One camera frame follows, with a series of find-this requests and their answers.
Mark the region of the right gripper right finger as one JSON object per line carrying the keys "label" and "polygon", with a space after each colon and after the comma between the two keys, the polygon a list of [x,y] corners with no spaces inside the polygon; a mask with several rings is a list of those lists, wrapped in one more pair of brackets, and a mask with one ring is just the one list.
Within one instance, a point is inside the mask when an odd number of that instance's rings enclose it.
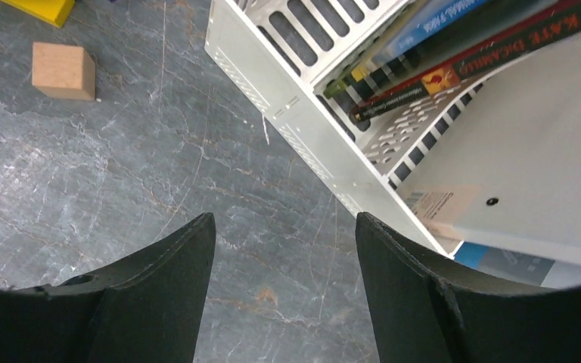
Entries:
{"label": "right gripper right finger", "polygon": [[367,212],[356,247],[382,362],[581,362],[581,285],[476,271]]}

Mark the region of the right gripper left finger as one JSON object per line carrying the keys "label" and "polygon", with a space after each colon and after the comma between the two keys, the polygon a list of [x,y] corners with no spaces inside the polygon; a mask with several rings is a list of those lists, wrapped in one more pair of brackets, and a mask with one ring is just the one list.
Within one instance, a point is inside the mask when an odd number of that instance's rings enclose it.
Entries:
{"label": "right gripper left finger", "polygon": [[191,362],[216,247],[212,213],[60,285],[0,289],[0,362]]}

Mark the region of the blue plastic folder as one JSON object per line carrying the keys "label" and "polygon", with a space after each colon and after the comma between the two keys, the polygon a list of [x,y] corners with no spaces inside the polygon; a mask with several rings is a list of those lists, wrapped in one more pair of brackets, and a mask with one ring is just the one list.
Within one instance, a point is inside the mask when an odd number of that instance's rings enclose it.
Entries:
{"label": "blue plastic folder", "polygon": [[488,275],[561,289],[581,285],[581,265],[464,242],[454,260]]}

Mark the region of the white paper box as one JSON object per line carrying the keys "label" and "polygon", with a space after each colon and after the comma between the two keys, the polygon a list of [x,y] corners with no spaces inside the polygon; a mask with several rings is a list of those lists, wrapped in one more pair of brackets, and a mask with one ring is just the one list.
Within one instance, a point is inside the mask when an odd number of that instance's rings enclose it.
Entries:
{"label": "white paper box", "polygon": [[581,33],[491,76],[398,192],[435,235],[581,265]]}

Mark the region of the Animal Farm book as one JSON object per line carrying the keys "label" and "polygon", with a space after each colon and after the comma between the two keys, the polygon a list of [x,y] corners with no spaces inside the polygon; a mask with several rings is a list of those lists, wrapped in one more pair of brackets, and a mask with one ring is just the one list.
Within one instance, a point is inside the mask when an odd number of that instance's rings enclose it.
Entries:
{"label": "Animal Farm book", "polygon": [[332,98],[347,87],[376,77],[382,71],[405,75],[420,64],[419,45],[470,12],[483,6],[481,0],[414,1],[342,73],[325,88]]}

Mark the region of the brown small book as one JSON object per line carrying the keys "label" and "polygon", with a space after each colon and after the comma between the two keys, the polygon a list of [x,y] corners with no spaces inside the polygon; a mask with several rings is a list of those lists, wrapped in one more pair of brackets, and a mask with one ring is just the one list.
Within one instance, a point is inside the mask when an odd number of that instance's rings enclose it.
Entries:
{"label": "brown small book", "polygon": [[448,60],[356,105],[353,123],[457,86],[530,52],[581,32],[581,1],[558,1]]}

